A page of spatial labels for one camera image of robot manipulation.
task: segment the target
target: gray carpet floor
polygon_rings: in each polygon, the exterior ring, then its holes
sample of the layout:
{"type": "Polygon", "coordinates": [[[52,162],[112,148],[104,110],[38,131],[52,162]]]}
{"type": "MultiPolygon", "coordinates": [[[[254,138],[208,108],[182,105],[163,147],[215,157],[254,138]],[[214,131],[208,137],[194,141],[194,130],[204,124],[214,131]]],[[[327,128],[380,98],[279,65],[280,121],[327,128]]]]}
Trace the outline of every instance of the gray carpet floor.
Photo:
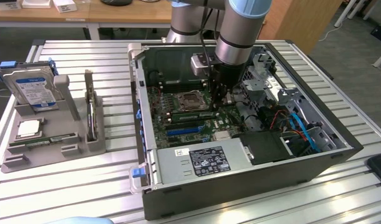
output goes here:
{"type": "MultiPolygon", "coordinates": [[[[338,12],[326,33],[332,30],[340,16],[338,12]]],[[[381,68],[372,63],[381,55],[381,41],[372,35],[374,25],[355,17],[346,20],[343,27],[331,32],[327,39],[318,43],[311,57],[328,70],[335,82],[381,127],[381,68]]],[[[116,30],[116,39],[160,39],[168,30],[152,29],[116,30]]],[[[34,39],[84,40],[80,28],[0,28],[0,61],[24,61],[34,39]]],[[[0,117],[10,98],[0,97],[0,117]]]]}

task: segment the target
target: white box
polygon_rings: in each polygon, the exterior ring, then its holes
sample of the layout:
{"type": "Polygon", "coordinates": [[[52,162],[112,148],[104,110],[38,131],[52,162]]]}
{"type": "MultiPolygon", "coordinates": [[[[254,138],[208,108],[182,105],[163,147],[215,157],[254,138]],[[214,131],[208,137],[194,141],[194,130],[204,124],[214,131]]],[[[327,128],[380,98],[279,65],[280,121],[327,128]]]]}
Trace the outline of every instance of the white box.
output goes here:
{"type": "Polygon", "coordinates": [[[23,0],[22,6],[24,8],[51,8],[52,0],[23,0]]]}
{"type": "Polygon", "coordinates": [[[54,4],[60,13],[78,11],[78,6],[74,0],[54,0],[54,4]]]}
{"type": "Polygon", "coordinates": [[[18,0],[11,0],[11,1],[2,1],[0,2],[0,10],[15,10],[15,9],[22,9],[20,3],[18,0]]]}

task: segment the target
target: wooden cabinet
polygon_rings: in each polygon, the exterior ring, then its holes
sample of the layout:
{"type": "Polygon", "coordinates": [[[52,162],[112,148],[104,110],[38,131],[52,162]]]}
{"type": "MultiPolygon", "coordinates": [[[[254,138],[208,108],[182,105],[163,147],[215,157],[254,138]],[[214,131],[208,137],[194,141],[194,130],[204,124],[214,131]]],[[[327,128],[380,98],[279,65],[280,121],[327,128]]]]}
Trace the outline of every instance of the wooden cabinet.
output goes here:
{"type": "Polygon", "coordinates": [[[260,40],[292,40],[310,54],[343,0],[274,0],[260,40]]]}

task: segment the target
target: gray plastic holder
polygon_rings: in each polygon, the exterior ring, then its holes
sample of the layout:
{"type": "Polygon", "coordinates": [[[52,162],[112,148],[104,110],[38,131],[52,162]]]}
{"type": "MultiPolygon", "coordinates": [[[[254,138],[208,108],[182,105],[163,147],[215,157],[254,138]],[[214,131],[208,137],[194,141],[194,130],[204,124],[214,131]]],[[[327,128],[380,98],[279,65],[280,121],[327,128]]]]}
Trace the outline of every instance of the gray plastic holder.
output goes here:
{"type": "Polygon", "coordinates": [[[7,147],[2,171],[10,173],[48,164],[80,159],[106,153],[104,109],[103,98],[96,97],[96,141],[87,141],[87,102],[86,98],[74,99],[68,91],[68,77],[56,76],[62,84],[56,87],[63,91],[64,100],[59,100],[58,110],[35,112],[31,105],[16,105],[15,121],[10,136],[10,143],[15,141],[22,121],[43,119],[42,138],[50,138],[48,145],[28,147],[18,145],[7,147]]]}

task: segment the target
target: motherboard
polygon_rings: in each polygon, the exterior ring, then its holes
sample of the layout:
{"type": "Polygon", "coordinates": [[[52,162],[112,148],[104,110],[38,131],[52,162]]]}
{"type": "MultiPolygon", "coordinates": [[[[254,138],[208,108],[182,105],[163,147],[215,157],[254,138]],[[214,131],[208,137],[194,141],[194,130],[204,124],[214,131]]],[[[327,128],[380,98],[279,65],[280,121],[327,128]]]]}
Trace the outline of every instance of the motherboard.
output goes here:
{"type": "Polygon", "coordinates": [[[246,128],[235,104],[210,110],[207,90],[163,93],[148,87],[148,97],[159,149],[231,139],[246,128]]]}

